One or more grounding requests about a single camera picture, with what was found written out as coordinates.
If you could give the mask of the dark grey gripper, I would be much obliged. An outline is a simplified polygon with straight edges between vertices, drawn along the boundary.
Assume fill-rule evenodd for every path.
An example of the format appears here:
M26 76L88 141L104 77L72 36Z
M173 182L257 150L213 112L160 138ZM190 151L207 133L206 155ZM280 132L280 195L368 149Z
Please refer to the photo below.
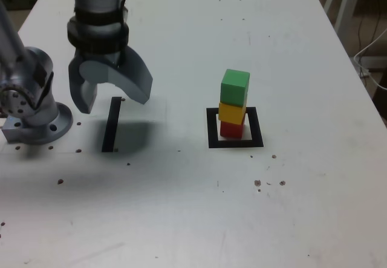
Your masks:
M68 74L72 100L84 114L91 112L100 83L113 84L140 104L145 104L151 95L152 75L143 59L129 46L108 54L76 50Z

